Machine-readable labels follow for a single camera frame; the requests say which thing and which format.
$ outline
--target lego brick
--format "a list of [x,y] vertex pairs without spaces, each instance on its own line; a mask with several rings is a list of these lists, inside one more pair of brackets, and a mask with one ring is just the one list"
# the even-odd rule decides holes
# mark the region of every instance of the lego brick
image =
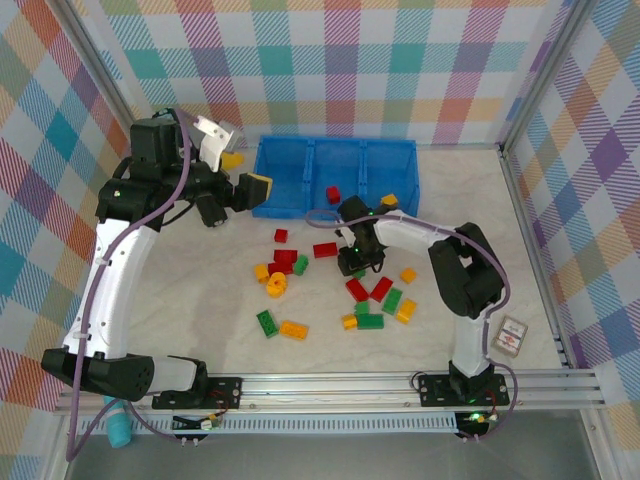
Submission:
[[382,311],[384,313],[388,313],[389,315],[395,315],[401,298],[402,290],[398,290],[397,288],[392,288],[391,290],[389,290],[389,294],[384,301],[384,305],[382,305]]
[[416,304],[416,302],[407,298],[404,302],[402,302],[402,305],[398,309],[396,318],[402,323],[409,323],[409,320],[411,320],[411,316],[413,315],[413,312],[416,311],[417,306],[418,305]]
[[357,315],[358,330],[377,330],[384,328],[384,317],[380,313]]
[[365,300],[364,302],[356,303],[356,308],[354,309],[354,313],[356,315],[363,315],[365,313],[369,313],[369,302]]
[[369,298],[369,294],[360,283],[360,280],[358,280],[357,278],[349,280],[345,284],[345,286],[347,287],[347,290],[349,290],[349,293],[353,296],[353,298],[356,299],[356,302],[364,302]]
[[287,277],[284,273],[275,272],[267,283],[267,293],[273,298],[281,297],[287,290]]
[[418,274],[415,272],[413,268],[405,268],[403,272],[400,274],[400,278],[404,283],[413,282]]
[[358,319],[353,313],[342,317],[342,326],[345,330],[351,330],[358,327]]
[[293,265],[287,262],[273,262],[267,266],[269,275],[273,275],[275,272],[284,273],[290,275],[293,273]]
[[300,255],[296,263],[293,265],[293,273],[301,276],[309,266],[309,258],[306,255]]
[[256,279],[260,283],[267,283],[269,281],[269,270],[264,264],[256,265],[253,267],[253,272],[256,274]]
[[340,203],[340,190],[338,190],[338,187],[327,188],[327,200],[329,201],[329,205],[337,205]]
[[338,245],[336,242],[319,243],[313,246],[313,256],[315,258],[335,257],[338,255]]
[[383,205],[387,205],[389,207],[397,207],[398,199],[393,193],[390,193],[389,195],[385,195],[384,197],[382,197],[380,199],[380,203],[382,203]]
[[278,334],[278,326],[273,320],[271,313],[269,313],[269,310],[260,312],[256,315],[256,317],[258,317],[258,322],[260,322],[260,326],[262,327],[262,330],[264,331],[264,334],[267,336],[267,338],[271,338],[274,335]]
[[297,250],[274,250],[273,261],[276,263],[290,263],[294,264],[298,259]]
[[290,322],[285,320],[280,325],[280,335],[285,337],[295,338],[296,340],[304,340],[309,333],[309,327],[306,325],[300,325],[299,323]]
[[283,230],[282,228],[278,228],[276,234],[273,236],[273,239],[278,243],[287,243],[288,238],[289,230]]
[[388,279],[387,277],[382,277],[371,292],[371,298],[373,298],[378,303],[382,302],[382,299],[391,288],[391,285],[393,285],[392,280]]

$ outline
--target red block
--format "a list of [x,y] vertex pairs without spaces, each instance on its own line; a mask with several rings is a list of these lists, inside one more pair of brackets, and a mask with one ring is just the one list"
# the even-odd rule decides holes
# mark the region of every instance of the red block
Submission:
[[335,257],[338,255],[336,242],[320,243],[313,246],[313,256],[316,258]]
[[340,203],[340,190],[338,190],[338,187],[327,188],[327,200],[329,200],[329,205]]
[[369,298],[369,294],[360,283],[360,280],[358,280],[357,278],[349,280],[345,284],[345,286],[347,287],[347,290],[349,290],[349,293],[353,296],[353,298],[356,299],[356,302],[364,302],[367,298]]
[[269,275],[273,275],[275,272],[282,272],[285,275],[291,275],[293,273],[293,265],[286,262],[274,262],[267,265]]
[[288,237],[289,237],[288,230],[283,230],[282,228],[278,228],[276,230],[276,234],[273,236],[273,239],[278,243],[287,243]]
[[273,261],[276,263],[296,263],[298,259],[297,250],[274,250]]
[[378,303],[382,302],[382,299],[391,289],[391,285],[393,285],[393,280],[389,280],[387,277],[382,277],[371,292],[371,298],[373,298]]

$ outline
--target green block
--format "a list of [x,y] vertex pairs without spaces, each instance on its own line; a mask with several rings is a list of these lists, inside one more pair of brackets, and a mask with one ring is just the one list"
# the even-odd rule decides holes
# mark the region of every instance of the green block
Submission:
[[389,290],[387,298],[384,301],[384,305],[382,306],[382,311],[388,313],[389,315],[395,315],[401,298],[402,290],[398,290],[397,288],[392,288],[391,290]]
[[258,317],[260,326],[262,327],[262,330],[264,330],[264,334],[267,338],[271,338],[278,334],[278,326],[276,325],[276,322],[273,321],[273,317],[269,313],[269,310],[260,312],[256,317]]
[[300,255],[296,263],[293,264],[293,273],[301,276],[309,266],[309,258],[306,255]]
[[356,308],[353,313],[355,313],[356,316],[369,313],[369,301],[365,300],[364,302],[356,303]]
[[384,328],[384,317],[380,313],[358,315],[358,330],[379,330]]

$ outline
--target yellow block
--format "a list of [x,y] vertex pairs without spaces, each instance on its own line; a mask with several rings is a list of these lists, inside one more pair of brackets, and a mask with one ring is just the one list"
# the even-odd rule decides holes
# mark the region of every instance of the yellow block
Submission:
[[264,264],[256,265],[253,267],[253,271],[256,274],[256,278],[260,283],[267,283],[269,281],[269,270]]
[[413,268],[405,268],[404,272],[400,274],[400,278],[404,281],[404,283],[413,282],[418,274],[415,272]]
[[389,205],[390,207],[397,207],[398,206],[398,199],[396,198],[396,196],[393,193],[390,193],[389,195],[385,195],[384,197],[382,197],[380,202],[383,205]]
[[281,297],[287,289],[287,277],[282,272],[274,272],[267,282],[267,293],[273,297]]
[[220,159],[222,160],[222,169],[226,171],[233,170],[244,163],[244,155],[237,152],[222,152]]
[[280,335],[285,337],[295,338],[296,340],[304,340],[309,333],[309,327],[306,325],[300,325],[299,323],[293,323],[289,320],[285,320],[280,325]]
[[407,298],[402,302],[402,306],[398,310],[398,313],[396,313],[396,318],[404,324],[409,323],[409,320],[411,320],[411,316],[413,315],[413,312],[416,311],[417,306],[416,302]]
[[344,317],[342,317],[342,326],[345,330],[356,328],[358,326],[358,319],[353,313],[345,315]]

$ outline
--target checkered fabric backdrop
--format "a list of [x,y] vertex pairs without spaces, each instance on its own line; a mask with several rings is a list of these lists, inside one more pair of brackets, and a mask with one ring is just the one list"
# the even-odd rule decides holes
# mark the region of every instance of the checkered fabric backdrop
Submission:
[[[241,125],[249,144],[269,133],[493,144],[571,0],[74,3],[138,115],[179,104]],[[549,11],[559,20],[545,39]]]
[[562,321],[640,478],[640,1],[602,0],[514,167]]
[[96,193],[127,139],[44,0],[0,7],[0,479],[31,479],[61,383]]

